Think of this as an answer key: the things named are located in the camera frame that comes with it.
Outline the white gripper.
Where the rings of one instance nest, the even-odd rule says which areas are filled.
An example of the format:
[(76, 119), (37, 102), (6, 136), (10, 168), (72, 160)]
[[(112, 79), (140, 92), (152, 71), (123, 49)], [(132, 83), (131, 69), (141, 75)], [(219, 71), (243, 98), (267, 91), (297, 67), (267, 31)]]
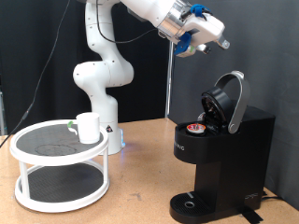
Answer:
[(204, 19), (191, 15), (186, 20), (183, 30), (192, 35), (191, 44), (204, 54), (211, 51), (211, 48), (205, 45), (208, 42), (216, 42), (222, 49), (230, 48), (230, 42), (222, 35), (224, 24), (210, 14), (205, 13), (205, 16)]

